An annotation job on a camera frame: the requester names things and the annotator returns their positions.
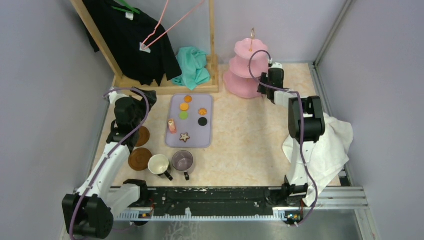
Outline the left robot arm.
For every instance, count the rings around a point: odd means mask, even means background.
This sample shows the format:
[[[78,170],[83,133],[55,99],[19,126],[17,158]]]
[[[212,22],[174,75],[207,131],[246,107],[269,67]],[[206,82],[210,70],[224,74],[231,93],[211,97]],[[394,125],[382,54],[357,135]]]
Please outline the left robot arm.
[[[66,231],[72,240],[105,239],[112,231],[115,218],[130,205],[144,207],[150,193],[143,180],[129,179],[110,193],[114,179],[129,159],[140,137],[139,130],[157,102],[155,90],[129,87],[140,100],[123,94],[123,87],[111,87],[103,98],[115,106],[115,120],[97,165],[75,193],[62,200]]]

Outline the red striped cake piece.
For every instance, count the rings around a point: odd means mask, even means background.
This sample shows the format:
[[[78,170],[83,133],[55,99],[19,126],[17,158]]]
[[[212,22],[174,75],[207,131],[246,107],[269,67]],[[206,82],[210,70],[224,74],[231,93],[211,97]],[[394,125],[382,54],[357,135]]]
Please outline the red striped cake piece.
[[[169,129],[170,133],[176,134],[177,133],[177,127],[176,127],[174,119],[173,118],[169,119],[167,124],[168,124],[168,129]]]

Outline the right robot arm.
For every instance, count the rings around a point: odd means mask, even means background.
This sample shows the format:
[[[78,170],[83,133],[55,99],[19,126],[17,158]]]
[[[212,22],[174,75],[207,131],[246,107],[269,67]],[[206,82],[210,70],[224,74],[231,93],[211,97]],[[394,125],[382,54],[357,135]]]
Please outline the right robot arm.
[[[261,74],[258,92],[267,96],[275,105],[288,110],[289,173],[284,178],[280,199],[287,206],[295,206],[308,195],[311,179],[308,163],[312,150],[324,135],[326,126],[321,98],[317,95],[301,97],[294,90],[283,87],[285,72],[280,63],[268,64]]]

